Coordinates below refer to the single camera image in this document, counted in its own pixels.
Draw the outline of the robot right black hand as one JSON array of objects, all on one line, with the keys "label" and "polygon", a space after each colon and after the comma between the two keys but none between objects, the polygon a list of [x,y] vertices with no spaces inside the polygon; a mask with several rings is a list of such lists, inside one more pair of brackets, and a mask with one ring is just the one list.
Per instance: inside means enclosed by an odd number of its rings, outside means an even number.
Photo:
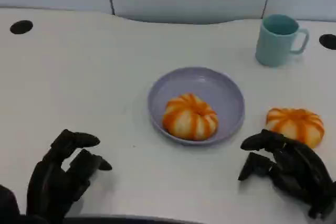
[{"label": "robot right black hand", "polygon": [[248,151],[238,176],[269,177],[286,195],[309,205],[311,219],[326,219],[335,209],[335,181],[322,159],[308,145],[263,129],[246,138],[241,149]]}]

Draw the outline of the robot left black hand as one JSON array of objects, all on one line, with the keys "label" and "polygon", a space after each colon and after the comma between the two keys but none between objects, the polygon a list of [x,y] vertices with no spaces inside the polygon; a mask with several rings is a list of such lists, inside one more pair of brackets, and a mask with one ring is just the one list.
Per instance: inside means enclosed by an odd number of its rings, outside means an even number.
[{"label": "robot left black hand", "polygon": [[62,223],[72,204],[89,188],[96,171],[112,170],[102,156],[87,150],[99,143],[94,135],[63,130],[34,168],[28,184],[26,214],[48,223]]}]

